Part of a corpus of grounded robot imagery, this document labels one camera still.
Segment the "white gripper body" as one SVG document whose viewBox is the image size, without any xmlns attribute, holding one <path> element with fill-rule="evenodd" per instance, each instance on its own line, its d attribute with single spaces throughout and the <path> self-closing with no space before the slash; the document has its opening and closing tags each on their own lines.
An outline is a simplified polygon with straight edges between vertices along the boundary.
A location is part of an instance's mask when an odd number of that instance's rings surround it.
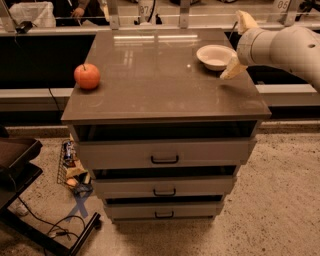
<svg viewBox="0 0 320 256">
<path fill-rule="evenodd" d="M 260 28 L 247 30 L 237 45 L 237 55 L 246 66 L 262 65 L 269 61 L 270 32 Z"/>
</svg>

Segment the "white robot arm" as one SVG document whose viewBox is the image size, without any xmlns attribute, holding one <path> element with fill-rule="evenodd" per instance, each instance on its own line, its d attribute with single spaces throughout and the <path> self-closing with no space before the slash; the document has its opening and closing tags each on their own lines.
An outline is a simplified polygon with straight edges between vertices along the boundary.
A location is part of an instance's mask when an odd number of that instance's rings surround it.
<svg viewBox="0 0 320 256">
<path fill-rule="evenodd" d="M 319 34 L 296 25 L 278 31 L 262 29 L 248 12 L 241 10 L 236 17 L 241 38 L 221 79 L 232 79 L 249 66 L 269 66 L 301 78 L 320 93 Z"/>
</svg>

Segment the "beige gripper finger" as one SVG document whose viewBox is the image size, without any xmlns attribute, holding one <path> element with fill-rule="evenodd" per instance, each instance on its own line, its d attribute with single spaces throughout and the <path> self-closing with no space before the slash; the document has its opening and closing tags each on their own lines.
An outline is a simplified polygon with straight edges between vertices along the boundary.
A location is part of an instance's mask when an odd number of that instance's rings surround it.
<svg viewBox="0 0 320 256">
<path fill-rule="evenodd" d="M 247 69 L 246 65 L 240 63 L 237 56 L 232 56 L 228 61 L 226 68 L 221 73 L 220 78 L 223 80 L 229 80 L 244 72 Z"/>
<path fill-rule="evenodd" d="M 238 21 L 238 33 L 240 35 L 244 34 L 249 29 L 259 27 L 255 19 L 248 12 L 238 10 L 236 12 L 236 17 Z"/>
</svg>

